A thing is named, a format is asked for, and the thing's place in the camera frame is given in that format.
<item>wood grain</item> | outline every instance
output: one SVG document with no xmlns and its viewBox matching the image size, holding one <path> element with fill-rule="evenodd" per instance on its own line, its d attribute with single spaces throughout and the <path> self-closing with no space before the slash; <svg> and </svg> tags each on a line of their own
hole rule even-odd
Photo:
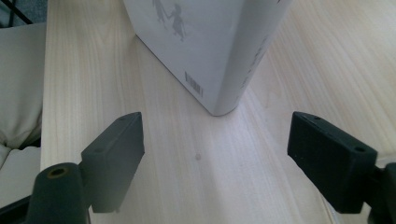
<svg viewBox="0 0 396 224">
<path fill-rule="evenodd" d="M 295 0 L 240 105 L 215 118 L 134 36 L 123 3 L 50 0 L 41 168 L 80 162 L 141 111 L 146 155 L 119 214 L 92 223 L 361 223 L 287 156 L 291 113 L 321 116 L 396 161 L 396 4 Z"/>
</svg>

